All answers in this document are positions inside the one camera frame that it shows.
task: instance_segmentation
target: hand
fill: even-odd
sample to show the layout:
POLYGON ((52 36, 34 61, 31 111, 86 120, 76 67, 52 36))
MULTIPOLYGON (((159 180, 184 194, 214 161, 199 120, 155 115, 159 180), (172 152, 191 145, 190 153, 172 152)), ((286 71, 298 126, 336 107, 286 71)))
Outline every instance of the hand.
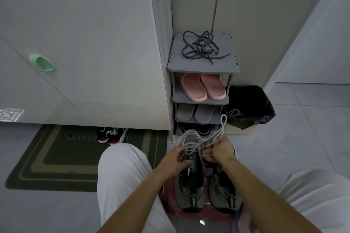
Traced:
POLYGON ((231 144, 225 139, 214 141, 214 147, 202 151, 202 157, 212 163, 222 165, 228 159, 236 158, 231 144))
POLYGON ((188 150, 188 147, 179 146, 170 150, 162 159, 160 164, 154 171, 158 172, 163 178, 164 182, 167 179, 176 177, 181 170, 191 165, 191 160, 184 160, 180 162, 181 158, 178 155, 188 150))

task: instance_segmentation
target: door knob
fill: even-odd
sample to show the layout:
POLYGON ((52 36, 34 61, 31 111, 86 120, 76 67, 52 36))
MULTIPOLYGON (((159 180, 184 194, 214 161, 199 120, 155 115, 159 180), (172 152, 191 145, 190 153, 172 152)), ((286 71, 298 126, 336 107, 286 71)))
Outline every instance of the door knob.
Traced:
POLYGON ((42 72, 52 72, 55 70, 53 64, 40 54, 30 54, 29 59, 42 72))

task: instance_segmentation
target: tile floor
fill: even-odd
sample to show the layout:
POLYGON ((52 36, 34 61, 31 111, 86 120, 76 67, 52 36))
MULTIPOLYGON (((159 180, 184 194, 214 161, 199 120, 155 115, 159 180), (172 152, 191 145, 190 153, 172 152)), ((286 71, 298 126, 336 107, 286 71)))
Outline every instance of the tile floor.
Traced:
MULTIPOLYGON (((304 169, 329 169, 350 179, 350 85, 277 83, 268 97, 276 117, 250 135, 232 136, 241 162, 272 189, 304 169)), ((5 189, 39 127, 0 124, 0 232, 96 232, 95 193, 5 189)), ((178 232, 228 233, 231 227, 171 220, 178 232)))

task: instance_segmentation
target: black trash bag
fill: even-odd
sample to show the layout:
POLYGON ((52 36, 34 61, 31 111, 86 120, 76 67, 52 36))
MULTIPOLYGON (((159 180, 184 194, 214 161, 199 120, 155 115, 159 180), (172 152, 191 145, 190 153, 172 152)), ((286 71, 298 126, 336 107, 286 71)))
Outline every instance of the black trash bag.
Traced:
POLYGON ((257 85, 232 85, 229 99, 223 109, 227 123, 242 130, 255 124, 265 124, 276 116, 270 100, 257 85))

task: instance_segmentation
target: white pants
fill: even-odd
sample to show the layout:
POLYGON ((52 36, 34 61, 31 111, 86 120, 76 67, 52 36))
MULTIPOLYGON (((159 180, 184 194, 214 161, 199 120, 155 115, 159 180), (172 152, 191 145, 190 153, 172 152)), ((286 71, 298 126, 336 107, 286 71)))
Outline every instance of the white pants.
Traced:
MULTIPOLYGON (((133 145, 120 143, 103 152, 97 183, 102 225, 151 171, 145 154, 133 145)), ((291 175, 278 194, 322 232, 350 232, 350 181, 339 174, 302 171, 291 175)), ((249 232, 249 222, 250 215, 243 209, 238 222, 241 233, 249 232)), ((176 232, 158 196, 143 232, 176 232)))

